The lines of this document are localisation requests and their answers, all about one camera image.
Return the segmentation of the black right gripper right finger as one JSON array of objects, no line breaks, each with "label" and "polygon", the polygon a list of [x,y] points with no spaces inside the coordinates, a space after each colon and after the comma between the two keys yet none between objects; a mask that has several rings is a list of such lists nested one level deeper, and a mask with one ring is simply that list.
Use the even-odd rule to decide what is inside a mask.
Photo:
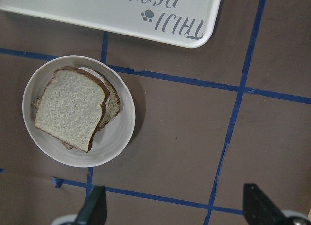
[{"label": "black right gripper right finger", "polygon": [[243,186],[243,215],[249,225],[281,225],[286,217],[254,183]]}]

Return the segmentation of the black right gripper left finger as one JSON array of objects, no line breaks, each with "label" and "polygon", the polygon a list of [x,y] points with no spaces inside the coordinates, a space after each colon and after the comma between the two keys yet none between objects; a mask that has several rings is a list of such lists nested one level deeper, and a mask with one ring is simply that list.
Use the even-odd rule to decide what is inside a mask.
[{"label": "black right gripper left finger", "polygon": [[94,187],[79,211],[75,225],[104,225],[107,220],[105,186]]}]

